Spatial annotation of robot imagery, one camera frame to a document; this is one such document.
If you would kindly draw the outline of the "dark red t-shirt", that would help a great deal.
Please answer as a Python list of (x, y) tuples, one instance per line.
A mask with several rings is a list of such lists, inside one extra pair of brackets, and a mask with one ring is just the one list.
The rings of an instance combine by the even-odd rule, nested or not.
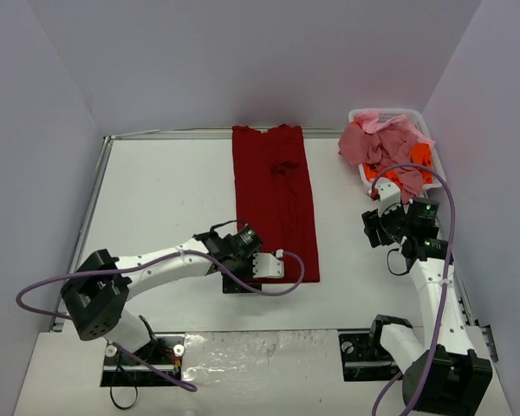
[(302, 129), (261, 132), (234, 126), (231, 136), (237, 218), (263, 241), (262, 251), (298, 255), (303, 281), (321, 281), (315, 209)]

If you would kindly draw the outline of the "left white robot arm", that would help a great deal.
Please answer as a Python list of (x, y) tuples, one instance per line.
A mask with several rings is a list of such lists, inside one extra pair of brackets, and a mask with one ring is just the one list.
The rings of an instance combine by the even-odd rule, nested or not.
[(132, 315), (126, 303), (156, 287), (188, 277), (216, 272), (253, 277), (253, 258), (263, 242), (245, 225), (220, 237), (211, 229), (175, 247), (132, 257), (93, 252), (62, 286), (61, 296), (82, 341), (104, 338), (122, 346), (137, 362), (151, 360), (157, 341), (143, 317)]

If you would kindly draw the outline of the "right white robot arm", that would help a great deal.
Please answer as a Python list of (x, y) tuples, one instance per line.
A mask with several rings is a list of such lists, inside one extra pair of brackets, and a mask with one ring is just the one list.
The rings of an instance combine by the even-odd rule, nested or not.
[(424, 338), (405, 318), (377, 315), (367, 336), (369, 352), (389, 355), (402, 378), (406, 412), (473, 415), (491, 383), (491, 363), (478, 356), (466, 331), (454, 284), (449, 244), (438, 237), (439, 205), (415, 198), (362, 214), (372, 247), (396, 244), (405, 261), (403, 276), (418, 293)]

